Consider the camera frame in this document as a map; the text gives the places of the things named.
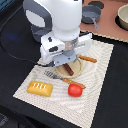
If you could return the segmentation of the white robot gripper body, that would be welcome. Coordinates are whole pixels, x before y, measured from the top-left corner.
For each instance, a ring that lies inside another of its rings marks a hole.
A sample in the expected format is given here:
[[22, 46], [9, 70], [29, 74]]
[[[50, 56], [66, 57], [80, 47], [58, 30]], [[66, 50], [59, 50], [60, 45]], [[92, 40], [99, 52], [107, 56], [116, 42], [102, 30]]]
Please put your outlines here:
[[81, 34], [72, 41], [63, 42], [52, 32], [41, 38], [41, 58], [45, 67], [58, 67], [65, 63], [76, 61], [81, 53], [91, 48], [92, 34]]

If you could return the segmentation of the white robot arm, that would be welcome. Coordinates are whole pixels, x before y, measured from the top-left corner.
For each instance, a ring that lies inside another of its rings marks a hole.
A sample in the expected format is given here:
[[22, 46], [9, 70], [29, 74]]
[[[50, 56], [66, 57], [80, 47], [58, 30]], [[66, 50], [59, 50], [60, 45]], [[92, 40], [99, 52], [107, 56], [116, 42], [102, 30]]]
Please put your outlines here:
[[82, 0], [24, 0], [23, 9], [45, 67], [76, 61], [90, 49], [92, 34], [79, 36]]

